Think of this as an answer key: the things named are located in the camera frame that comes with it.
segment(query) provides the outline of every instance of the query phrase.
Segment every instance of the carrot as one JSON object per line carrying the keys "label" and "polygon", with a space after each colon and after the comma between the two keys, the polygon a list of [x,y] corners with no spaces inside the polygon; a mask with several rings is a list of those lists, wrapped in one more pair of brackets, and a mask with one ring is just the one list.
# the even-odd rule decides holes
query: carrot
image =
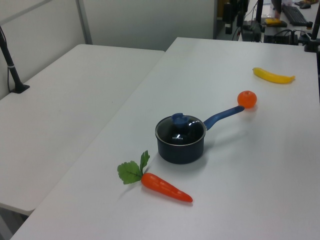
{"label": "carrot", "polygon": [[189,196],[183,191],[180,191],[178,188],[172,186],[170,183],[166,182],[165,180],[161,179],[160,177],[152,173],[144,173],[141,178],[141,183],[146,188],[164,194],[168,197],[188,203],[193,202],[191,196]]}
{"label": "carrot", "polygon": [[151,190],[180,201],[192,203],[193,199],[188,194],[180,191],[170,183],[152,173],[143,173],[143,168],[147,165],[149,158],[150,156],[148,151],[145,151],[141,155],[140,166],[138,166],[134,161],[120,164],[117,171],[119,178],[123,181],[123,184],[133,184],[141,181],[142,185]]}

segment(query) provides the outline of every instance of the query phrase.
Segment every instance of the pan handle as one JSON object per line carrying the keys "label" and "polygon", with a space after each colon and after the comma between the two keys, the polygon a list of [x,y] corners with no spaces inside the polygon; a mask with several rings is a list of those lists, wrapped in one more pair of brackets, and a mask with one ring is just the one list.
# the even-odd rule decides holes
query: pan handle
{"label": "pan handle", "polygon": [[223,112],[217,113],[217,114],[209,117],[203,123],[206,127],[206,130],[208,131],[219,120],[230,117],[234,114],[238,114],[238,113],[242,112],[243,110],[245,110],[245,107],[239,105],[239,106],[233,107],[231,109],[225,110]]}

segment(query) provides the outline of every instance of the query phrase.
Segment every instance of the saucepan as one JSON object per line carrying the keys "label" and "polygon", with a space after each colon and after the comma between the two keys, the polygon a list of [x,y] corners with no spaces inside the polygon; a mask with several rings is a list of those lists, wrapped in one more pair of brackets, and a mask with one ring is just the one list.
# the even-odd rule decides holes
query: saucepan
{"label": "saucepan", "polygon": [[197,117],[182,113],[165,117],[155,127],[160,156],[173,164],[188,164],[197,160],[204,151],[206,132],[217,121],[242,112],[245,109],[243,105],[215,114],[204,122]]}

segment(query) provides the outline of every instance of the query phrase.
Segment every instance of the banana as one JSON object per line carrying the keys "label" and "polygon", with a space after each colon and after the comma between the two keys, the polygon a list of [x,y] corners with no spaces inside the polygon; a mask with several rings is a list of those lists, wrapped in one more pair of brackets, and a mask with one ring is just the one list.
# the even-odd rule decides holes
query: banana
{"label": "banana", "polygon": [[258,76],[259,78],[262,78],[264,80],[267,80],[272,83],[276,84],[288,84],[291,83],[296,76],[282,76],[277,75],[271,72],[268,72],[260,67],[254,67],[253,69],[254,75]]}

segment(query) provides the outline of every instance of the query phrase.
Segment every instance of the carrot leaves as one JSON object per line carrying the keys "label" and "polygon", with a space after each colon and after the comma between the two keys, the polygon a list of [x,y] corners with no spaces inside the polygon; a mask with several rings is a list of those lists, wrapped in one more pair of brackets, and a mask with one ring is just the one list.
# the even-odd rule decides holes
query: carrot leaves
{"label": "carrot leaves", "polygon": [[141,180],[142,174],[136,162],[124,162],[117,168],[123,184],[133,184]]}
{"label": "carrot leaves", "polygon": [[143,175],[143,168],[147,165],[150,156],[148,151],[145,151],[141,155],[140,168],[134,161],[124,162],[117,168],[119,178],[123,181],[123,184],[133,184],[141,180]]}
{"label": "carrot leaves", "polygon": [[143,169],[145,166],[147,166],[148,160],[149,160],[150,156],[148,154],[148,150],[145,151],[144,153],[142,153],[141,155],[141,160],[140,160],[140,172],[141,172],[141,176],[144,174],[143,173]]}

